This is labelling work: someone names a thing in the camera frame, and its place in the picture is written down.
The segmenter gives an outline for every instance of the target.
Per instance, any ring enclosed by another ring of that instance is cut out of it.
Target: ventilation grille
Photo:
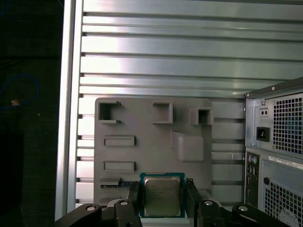
[[[302,198],[270,183],[265,189],[265,212],[291,227],[303,227]]]
[[[303,154],[302,98],[277,101],[274,105],[274,136],[276,149]]]

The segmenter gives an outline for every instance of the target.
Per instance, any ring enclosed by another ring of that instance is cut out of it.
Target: metal screw
[[[206,205],[206,206],[211,206],[212,204],[213,204],[213,202],[211,202],[211,201],[206,201],[206,202],[205,202],[205,205]]]
[[[95,207],[93,207],[93,206],[90,206],[90,207],[86,208],[86,210],[88,210],[88,211],[93,211],[94,209],[95,209]]]
[[[240,207],[239,207],[239,210],[241,210],[241,211],[248,211],[248,208],[247,208],[247,207],[240,206]]]
[[[127,201],[123,201],[123,202],[120,202],[120,204],[124,206],[124,205],[127,205],[128,202]]]

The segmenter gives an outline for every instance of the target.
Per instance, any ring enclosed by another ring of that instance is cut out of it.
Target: horizontal metal slat
[[[303,74],[303,64],[272,61],[82,57],[81,73],[285,80],[300,77]]]
[[[242,181],[243,165],[213,164],[213,181]]]
[[[242,152],[212,152],[212,160],[220,161],[242,161]]]
[[[256,32],[303,32],[302,24],[284,24],[284,23],[261,23],[261,22],[243,22],[243,21],[224,21],[224,20],[203,20],[203,19],[177,19],[177,18],[144,18],[144,17],[118,17],[118,16],[84,16],[84,25],[106,25],[106,26],[130,26],[130,27],[173,27],[173,28],[199,28],[216,30],[234,30],[234,31],[256,31]]]
[[[94,199],[94,183],[77,182],[76,183],[76,199],[77,200],[93,200]]]
[[[78,140],[77,145],[79,148],[93,148],[94,140]]]
[[[78,135],[80,136],[93,136],[95,134],[95,118],[84,117],[78,119]]]
[[[243,140],[243,123],[214,123],[212,126],[214,140]]]
[[[94,162],[78,161],[76,174],[77,178],[94,178]]]
[[[77,150],[77,156],[78,157],[94,157],[94,149],[79,148]]]
[[[84,0],[84,12],[198,17],[302,20],[302,7],[239,2],[181,0]]]
[[[174,28],[174,27],[130,27],[130,26],[93,26],[84,25],[83,32],[95,34],[124,34],[124,35],[175,35],[175,36],[199,36],[199,37],[224,37],[242,39],[263,40],[303,40],[301,33],[263,32],[249,30],[215,30],[201,28]]]
[[[103,95],[137,95],[137,96],[183,96],[183,97],[225,97],[241,98],[243,94],[250,92],[215,89],[190,89],[190,88],[145,88],[145,87],[96,87],[80,86],[81,94]]]
[[[119,87],[170,87],[170,88],[224,88],[224,89],[258,89],[283,82],[281,80],[253,80],[253,79],[211,79],[165,76],[134,76],[84,74],[80,78],[81,85],[119,86]]]
[[[176,38],[82,37],[82,52],[303,60],[300,43]]]
[[[244,103],[212,102],[212,109],[215,118],[244,118]]]
[[[213,151],[244,151],[244,144],[239,143],[213,143],[212,144]]]

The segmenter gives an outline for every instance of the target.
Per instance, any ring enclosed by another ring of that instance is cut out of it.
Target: silver bolt
[[[206,205],[206,206],[211,206],[212,204],[213,204],[213,202],[211,202],[211,201],[206,201],[206,202],[205,202],[205,205]]]
[[[88,210],[88,211],[93,211],[94,209],[95,209],[95,207],[93,207],[93,206],[86,208],[86,210]]]
[[[239,210],[241,210],[241,211],[248,211],[248,208],[247,208],[247,207],[240,206],[240,207],[239,207]]]

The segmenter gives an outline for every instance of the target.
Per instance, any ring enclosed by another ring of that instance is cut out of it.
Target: computer tower
[[[303,79],[246,94],[245,203],[303,226]]]

